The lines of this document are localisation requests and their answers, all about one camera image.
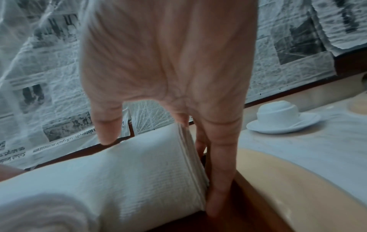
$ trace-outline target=folded towel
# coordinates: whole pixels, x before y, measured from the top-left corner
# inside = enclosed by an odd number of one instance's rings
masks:
[[[205,209],[208,179],[178,124],[0,182],[0,230],[146,231]]]

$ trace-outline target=saucer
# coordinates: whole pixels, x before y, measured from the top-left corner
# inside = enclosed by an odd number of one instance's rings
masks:
[[[294,124],[293,126],[285,128],[265,126],[260,124],[258,120],[248,123],[246,127],[249,130],[264,134],[285,134],[299,131],[302,130],[303,128],[316,124],[321,120],[321,116],[316,113],[300,113],[299,119],[300,121],[298,123]]]

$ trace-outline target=cup and saucer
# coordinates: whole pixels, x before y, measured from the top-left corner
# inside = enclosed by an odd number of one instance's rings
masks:
[[[318,123],[321,116],[316,113],[299,113],[296,105],[277,101],[260,106],[257,120],[247,124],[247,129],[264,134],[295,132]]]

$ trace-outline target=newspaper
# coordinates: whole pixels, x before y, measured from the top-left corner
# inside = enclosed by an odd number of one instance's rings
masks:
[[[318,33],[334,55],[367,45],[365,0],[312,0],[312,6]]]
[[[0,164],[98,144],[78,71],[81,1],[0,1]],[[121,137],[129,136],[125,109]]]
[[[336,75],[304,0],[259,0],[255,62],[246,103]],[[156,102],[128,106],[136,134],[173,122]]]

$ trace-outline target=napkin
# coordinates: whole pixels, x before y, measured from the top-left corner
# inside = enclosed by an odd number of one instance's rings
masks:
[[[0,231],[146,231],[203,211],[207,187],[175,123],[0,182]]]

